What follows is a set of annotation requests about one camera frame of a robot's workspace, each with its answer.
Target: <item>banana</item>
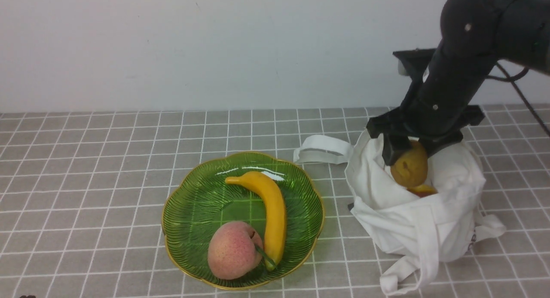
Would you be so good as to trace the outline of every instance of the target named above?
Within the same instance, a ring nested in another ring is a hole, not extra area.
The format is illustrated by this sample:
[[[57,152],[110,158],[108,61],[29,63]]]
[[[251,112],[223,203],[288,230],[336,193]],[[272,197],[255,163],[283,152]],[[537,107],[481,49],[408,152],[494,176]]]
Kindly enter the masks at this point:
[[[243,186],[262,198],[266,208],[263,250],[275,262],[275,266],[278,265],[283,258],[287,238],[287,208],[279,186],[270,177],[258,171],[249,171],[240,177],[227,177],[226,184]],[[265,260],[265,263],[267,270],[275,269],[268,260]]]

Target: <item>tile floor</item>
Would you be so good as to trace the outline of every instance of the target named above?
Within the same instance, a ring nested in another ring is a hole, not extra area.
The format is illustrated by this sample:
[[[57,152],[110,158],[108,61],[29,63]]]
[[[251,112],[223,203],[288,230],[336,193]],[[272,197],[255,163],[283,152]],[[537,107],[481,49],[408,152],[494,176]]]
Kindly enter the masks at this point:
[[[550,122],[550,106],[536,106]],[[550,292],[550,139],[522,105],[485,106],[464,129],[487,176],[481,208],[509,232],[442,264],[407,297],[542,298]],[[308,135],[355,143],[387,108],[2,114],[0,297],[378,298],[397,260],[349,214],[344,166],[306,165],[326,226],[308,263],[251,292],[222,292],[168,260],[159,220],[196,165],[250,149],[291,160]]]

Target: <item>white cloth bag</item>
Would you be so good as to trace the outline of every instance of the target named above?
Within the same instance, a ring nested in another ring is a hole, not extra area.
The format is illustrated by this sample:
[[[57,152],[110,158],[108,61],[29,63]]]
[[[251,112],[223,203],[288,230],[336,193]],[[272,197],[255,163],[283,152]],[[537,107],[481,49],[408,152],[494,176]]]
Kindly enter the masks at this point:
[[[354,197],[352,215],[382,251],[404,255],[381,275],[384,294],[403,295],[430,284],[440,261],[454,261],[474,242],[506,231],[496,216],[482,216],[477,209],[485,177],[479,158],[465,142],[428,159],[427,183],[438,194],[424,198],[393,180],[382,148],[382,136],[371,139],[366,130],[355,147],[311,135],[294,151],[294,162],[348,163],[345,178]],[[398,286],[418,269],[420,278],[414,286]]]

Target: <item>green glass plate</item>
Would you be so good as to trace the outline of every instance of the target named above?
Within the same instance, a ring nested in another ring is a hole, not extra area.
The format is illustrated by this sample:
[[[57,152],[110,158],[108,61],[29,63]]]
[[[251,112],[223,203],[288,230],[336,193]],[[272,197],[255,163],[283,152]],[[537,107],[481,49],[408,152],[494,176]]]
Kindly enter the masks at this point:
[[[221,280],[208,267],[208,244],[226,222],[248,222],[263,237],[266,210],[258,195],[228,176],[247,171],[271,176],[287,206],[287,239],[283,259],[267,272],[264,261],[239,279]],[[168,198],[162,212],[165,246],[173,263],[187,275],[226,290],[263,286],[299,268],[311,255],[324,225],[324,205],[308,174],[288,161],[256,152],[242,152],[202,163],[193,169]]]

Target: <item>black cable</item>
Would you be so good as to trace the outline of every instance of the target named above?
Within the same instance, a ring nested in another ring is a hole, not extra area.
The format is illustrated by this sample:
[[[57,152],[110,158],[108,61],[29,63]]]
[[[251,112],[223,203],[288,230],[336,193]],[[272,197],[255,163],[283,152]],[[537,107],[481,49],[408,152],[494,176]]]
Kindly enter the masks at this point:
[[[487,79],[497,80],[497,81],[506,82],[506,83],[512,83],[523,78],[528,72],[529,72],[529,68],[525,67],[523,68],[522,71],[520,71],[520,73],[514,75],[513,77],[501,78],[501,77],[495,77],[494,75],[487,75]]]
[[[534,110],[533,106],[531,106],[531,104],[528,102],[527,98],[525,98],[524,94],[521,92],[521,90],[519,89],[517,84],[515,84],[515,82],[513,80],[511,80],[512,77],[510,76],[508,71],[506,71],[506,69],[499,63],[497,63],[497,67],[502,71],[504,76],[508,80],[510,80],[510,84],[512,86],[514,86],[514,89],[516,90],[517,94],[520,96],[521,100],[523,100],[523,102],[525,103],[525,105],[527,106],[527,108],[529,109],[531,114],[533,114],[533,117],[535,118],[535,120],[537,120],[537,122],[540,124],[540,126],[542,127],[542,130],[544,130],[546,135],[548,135],[548,137],[550,137],[550,129],[548,129],[548,127],[546,127],[546,124],[544,124],[544,121],[542,120],[542,118],[540,116],[538,116],[537,112]]]

